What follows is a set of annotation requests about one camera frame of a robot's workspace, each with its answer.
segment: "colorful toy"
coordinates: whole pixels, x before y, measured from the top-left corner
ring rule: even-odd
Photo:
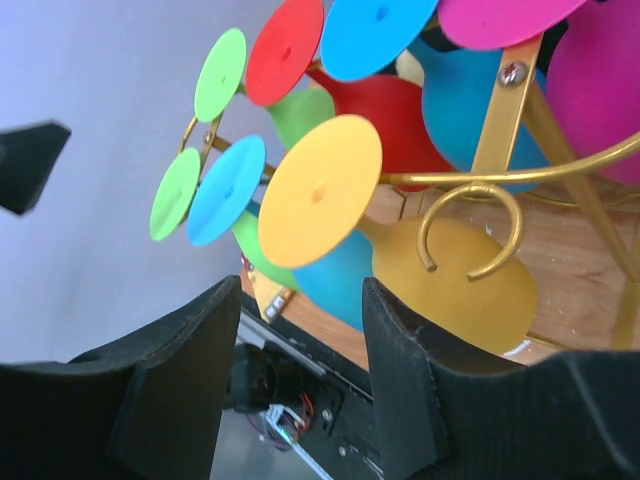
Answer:
[[[638,13],[634,0],[335,0],[324,25],[320,0],[285,0],[249,54],[246,87],[244,35],[232,29],[214,45],[195,117],[152,208],[152,238],[185,218],[195,245],[232,230],[257,269],[356,329],[362,282],[373,275],[432,322],[500,354],[536,339],[537,286],[517,258],[525,218],[514,194],[562,182],[625,274],[612,345],[629,348],[640,238],[629,251],[587,174],[639,181]],[[547,103],[535,64],[543,32],[567,16]],[[419,37],[439,23],[466,49],[440,52]],[[422,89],[377,73],[406,49],[422,65]],[[296,90],[305,75],[322,88]],[[288,151],[277,169],[259,137],[217,135],[236,93],[271,114]],[[198,121],[210,122],[200,152],[187,148]],[[223,153],[199,184],[214,148]],[[252,201],[259,184],[267,184],[261,206]],[[381,225],[365,214],[379,185],[435,186],[442,196],[423,217]],[[508,212],[504,246],[439,216],[476,197]]]

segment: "blue disc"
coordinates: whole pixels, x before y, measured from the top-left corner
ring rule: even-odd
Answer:
[[[333,251],[293,270],[301,290],[313,303],[362,331],[362,282],[373,277],[373,248],[354,230]]]
[[[266,159],[264,141],[251,135],[216,160],[189,211],[187,236],[192,244],[216,241],[240,218],[260,184]]]
[[[422,91],[422,115],[433,145],[457,170],[471,171],[502,51],[460,49],[442,53],[422,40],[413,42],[409,51],[428,79]],[[536,71],[536,79],[544,89],[546,79],[540,71]],[[521,125],[509,170],[546,166],[544,154],[525,125]],[[535,184],[504,186],[511,193],[535,187]]]
[[[322,65],[354,82],[379,72],[424,29],[438,0],[335,0],[322,34]]]

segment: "green disc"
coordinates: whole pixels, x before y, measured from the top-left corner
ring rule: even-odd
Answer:
[[[171,235],[187,216],[200,179],[200,153],[187,148],[169,166],[151,207],[149,232],[160,242]]]
[[[293,92],[268,107],[278,137],[287,150],[336,114],[331,95],[323,88]]]
[[[291,270],[276,267],[264,256],[258,240],[258,218],[255,215],[247,211],[243,212],[231,228],[240,245],[240,250],[260,273],[280,285],[300,291],[300,286],[293,278]]]
[[[236,94],[247,63],[247,39],[241,30],[227,30],[204,62],[194,99],[196,117],[211,122]]]

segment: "wooden surface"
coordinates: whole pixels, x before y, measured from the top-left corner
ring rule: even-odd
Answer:
[[[603,199],[617,198],[627,187],[596,179]],[[536,193],[568,200],[560,185],[550,184]],[[406,201],[390,187],[378,188],[368,214],[383,223],[424,212],[441,193],[430,190],[410,194]],[[546,205],[521,197],[526,219],[525,240],[518,257],[531,269],[539,289],[534,334],[575,349],[607,348],[623,286],[623,275],[578,209]],[[640,208],[637,201],[609,208],[628,245],[635,236]],[[488,202],[460,201],[443,212],[485,230],[499,241],[507,238],[508,215]],[[319,310],[304,295],[296,295],[284,316],[357,365],[367,368],[363,335]],[[636,333],[634,348],[640,347]],[[522,363],[537,361],[554,352],[531,343],[509,356]]]

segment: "yellow disc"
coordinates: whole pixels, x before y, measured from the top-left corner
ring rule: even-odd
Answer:
[[[502,246],[454,218],[436,218],[428,236],[438,264],[427,272],[416,249],[422,218],[378,232],[375,276],[411,309],[468,343],[495,354],[520,345],[533,323],[538,294],[533,276],[517,258],[493,275],[470,282],[466,273],[491,261]]]
[[[284,157],[262,201],[266,257],[297,268],[333,250],[362,217],[381,168],[380,137],[368,120],[340,115],[311,130]]]

